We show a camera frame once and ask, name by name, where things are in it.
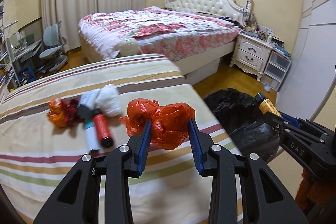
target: upholstered headboard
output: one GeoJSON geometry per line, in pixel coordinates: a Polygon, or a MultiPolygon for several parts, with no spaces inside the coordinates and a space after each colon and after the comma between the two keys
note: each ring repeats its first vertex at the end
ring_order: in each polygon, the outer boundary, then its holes
{"type": "Polygon", "coordinates": [[[229,16],[245,26],[244,8],[237,5],[235,0],[165,0],[167,8],[174,11],[201,12],[217,16],[229,16]]]}

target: metal screw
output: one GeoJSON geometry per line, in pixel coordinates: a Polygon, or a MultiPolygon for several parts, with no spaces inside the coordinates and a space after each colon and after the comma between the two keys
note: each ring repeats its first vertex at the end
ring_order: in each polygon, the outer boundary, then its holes
{"type": "Polygon", "coordinates": [[[259,156],[256,153],[251,153],[250,158],[251,158],[251,160],[257,160],[257,159],[259,159],[259,156]]]}
{"type": "Polygon", "coordinates": [[[129,150],[129,147],[128,147],[127,145],[122,145],[122,146],[119,148],[119,150],[120,150],[121,152],[127,152],[127,151],[129,150]]]}
{"type": "Polygon", "coordinates": [[[214,145],[211,146],[211,149],[212,149],[213,151],[220,151],[222,148],[221,148],[220,145],[218,145],[218,144],[214,144],[214,145]]]}
{"type": "Polygon", "coordinates": [[[89,160],[91,160],[91,159],[92,159],[92,157],[91,157],[91,155],[89,155],[89,154],[86,154],[86,155],[82,156],[82,160],[83,160],[83,161],[89,161],[89,160]]]}

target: nightstand drawer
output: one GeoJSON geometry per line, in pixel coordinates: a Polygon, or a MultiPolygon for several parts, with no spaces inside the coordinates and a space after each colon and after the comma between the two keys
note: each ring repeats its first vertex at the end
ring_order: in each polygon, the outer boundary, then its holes
{"type": "Polygon", "coordinates": [[[264,59],[264,56],[266,54],[266,49],[264,47],[261,47],[257,43],[254,43],[253,41],[243,37],[240,40],[239,48],[245,52],[253,54],[256,57],[259,57],[260,59],[264,59]]]}
{"type": "Polygon", "coordinates": [[[245,52],[242,49],[238,49],[236,60],[257,71],[260,70],[261,65],[263,64],[262,59],[254,56],[249,52],[245,52]]]}

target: striped blanket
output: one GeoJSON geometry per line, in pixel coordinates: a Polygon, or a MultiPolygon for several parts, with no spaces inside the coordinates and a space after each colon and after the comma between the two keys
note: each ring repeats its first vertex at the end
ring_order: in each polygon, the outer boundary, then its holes
{"type": "MultiPolygon", "coordinates": [[[[27,223],[32,223],[65,174],[88,152],[82,123],[55,128],[48,121],[49,100],[79,97],[107,84],[117,86],[124,114],[128,102],[136,98],[157,100],[160,105],[191,105],[199,129],[239,153],[179,69],[163,55],[118,58],[67,70],[15,90],[0,106],[0,183],[27,223]]],[[[126,144],[129,138],[117,118],[109,119],[109,126],[115,147],[126,144]]],[[[211,185],[212,178],[198,175],[189,142],[173,151],[151,146],[142,177],[129,179],[134,223],[204,223],[211,185]]],[[[102,178],[100,223],[104,223],[104,187],[102,178]]],[[[237,195],[241,204],[241,193],[237,195]]]]}

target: trash bin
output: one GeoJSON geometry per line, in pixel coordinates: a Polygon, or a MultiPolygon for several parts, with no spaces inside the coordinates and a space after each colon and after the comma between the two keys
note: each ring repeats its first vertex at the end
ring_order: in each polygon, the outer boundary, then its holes
{"type": "Polygon", "coordinates": [[[252,96],[225,89],[213,92],[203,100],[243,156],[257,153],[265,162],[274,158],[280,137],[264,122],[252,96]]]}

